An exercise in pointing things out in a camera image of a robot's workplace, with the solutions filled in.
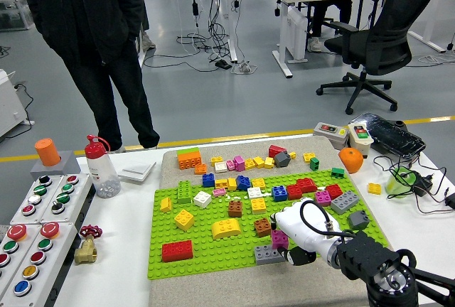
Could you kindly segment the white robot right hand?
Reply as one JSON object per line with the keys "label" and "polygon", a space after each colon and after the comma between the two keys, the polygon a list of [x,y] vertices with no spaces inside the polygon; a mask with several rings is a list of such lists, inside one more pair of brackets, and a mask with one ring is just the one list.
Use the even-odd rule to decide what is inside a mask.
{"label": "white robot right hand", "polygon": [[338,233],[341,229],[338,221],[322,210],[312,199],[303,198],[271,215],[272,229],[279,228],[296,244],[292,249],[278,249],[278,253],[294,266],[312,263],[319,254],[329,266],[340,268],[337,246],[341,238],[325,233]]}

